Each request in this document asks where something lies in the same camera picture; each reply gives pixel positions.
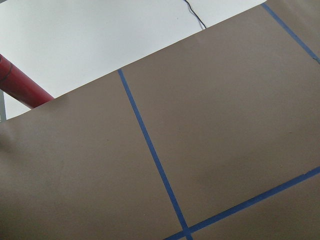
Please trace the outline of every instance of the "floor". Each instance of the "floor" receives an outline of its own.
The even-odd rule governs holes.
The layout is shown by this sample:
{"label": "floor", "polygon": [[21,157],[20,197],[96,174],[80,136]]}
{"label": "floor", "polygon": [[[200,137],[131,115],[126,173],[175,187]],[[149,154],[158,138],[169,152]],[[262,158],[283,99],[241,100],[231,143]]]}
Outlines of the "floor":
{"label": "floor", "polygon": [[319,25],[278,3],[2,123],[0,236],[317,240]]}

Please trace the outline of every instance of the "thin cord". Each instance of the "thin cord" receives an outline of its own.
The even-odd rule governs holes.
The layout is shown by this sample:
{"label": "thin cord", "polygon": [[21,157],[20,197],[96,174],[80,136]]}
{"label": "thin cord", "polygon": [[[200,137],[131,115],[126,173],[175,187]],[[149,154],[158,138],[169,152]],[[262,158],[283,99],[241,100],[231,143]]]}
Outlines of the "thin cord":
{"label": "thin cord", "polygon": [[206,29],[207,26],[204,24],[204,22],[200,19],[200,17],[195,13],[195,11],[192,9],[190,3],[187,0],[183,0],[186,2],[186,4],[188,4],[189,9],[191,10],[191,12],[193,13],[193,15],[198,19],[198,21],[204,26],[204,28]]}

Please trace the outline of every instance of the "white wall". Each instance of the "white wall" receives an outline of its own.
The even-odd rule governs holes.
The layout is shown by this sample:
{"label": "white wall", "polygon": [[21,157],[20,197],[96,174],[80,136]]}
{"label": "white wall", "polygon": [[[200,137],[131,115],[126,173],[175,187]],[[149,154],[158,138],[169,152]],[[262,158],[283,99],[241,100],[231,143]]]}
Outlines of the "white wall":
{"label": "white wall", "polygon": [[[264,0],[189,2],[209,27]],[[183,0],[8,0],[0,22],[0,53],[54,97],[201,31]]]}

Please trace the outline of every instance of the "red tube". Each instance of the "red tube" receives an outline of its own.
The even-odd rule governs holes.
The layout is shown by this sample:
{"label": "red tube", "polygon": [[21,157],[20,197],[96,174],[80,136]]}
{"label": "red tube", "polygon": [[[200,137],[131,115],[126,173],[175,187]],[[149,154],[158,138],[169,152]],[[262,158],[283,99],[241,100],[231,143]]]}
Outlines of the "red tube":
{"label": "red tube", "polygon": [[54,99],[1,54],[0,89],[31,109]]}

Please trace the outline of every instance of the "red pipe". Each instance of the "red pipe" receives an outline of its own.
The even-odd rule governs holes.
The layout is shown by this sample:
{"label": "red pipe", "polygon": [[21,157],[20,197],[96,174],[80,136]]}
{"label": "red pipe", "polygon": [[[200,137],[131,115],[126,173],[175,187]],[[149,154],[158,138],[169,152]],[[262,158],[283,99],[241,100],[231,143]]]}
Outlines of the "red pipe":
{"label": "red pipe", "polygon": [[54,99],[1,54],[0,89],[31,109]]}

